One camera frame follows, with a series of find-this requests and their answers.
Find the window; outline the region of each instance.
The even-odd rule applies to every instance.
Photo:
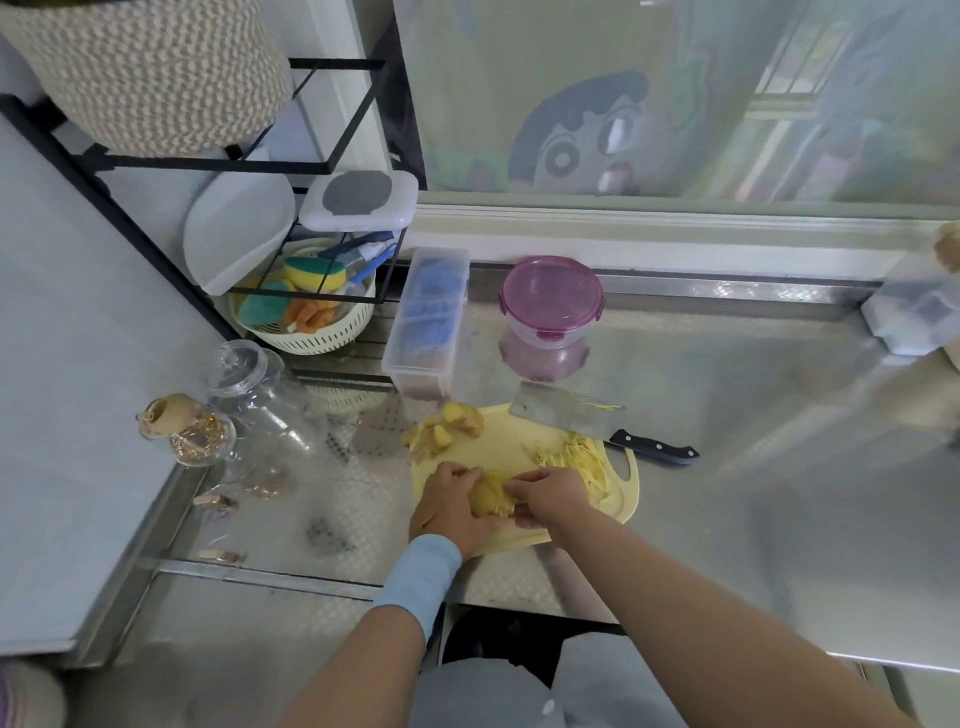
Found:
[[[425,201],[957,216],[953,0],[395,7]]]

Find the black knife handle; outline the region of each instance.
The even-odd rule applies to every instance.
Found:
[[[607,442],[631,449],[648,460],[657,460],[670,465],[690,465],[700,457],[700,453],[690,446],[675,448],[658,440],[651,440],[649,437],[637,437],[625,429],[618,429]]]

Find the sponge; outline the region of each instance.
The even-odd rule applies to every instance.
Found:
[[[291,255],[283,261],[283,277],[304,291],[335,291],[347,283],[341,263],[312,255]]]
[[[269,280],[261,288],[272,291],[293,291],[294,284],[289,280]],[[237,318],[247,326],[266,326],[275,324],[283,318],[290,299],[280,296],[257,296],[250,294],[237,309]]]

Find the yellow sponge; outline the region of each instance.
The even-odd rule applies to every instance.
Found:
[[[291,255],[283,261],[283,277],[304,291],[335,291],[347,283],[347,270],[335,260]]]

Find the knife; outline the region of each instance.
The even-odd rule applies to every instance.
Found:
[[[691,465],[700,457],[691,446],[678,448],[649,437],[639,437],[623,425],[626,407],[573,394],[560,387],[520,382],[510,414],[541,425],[580,432],[636,455],[668,465]]]

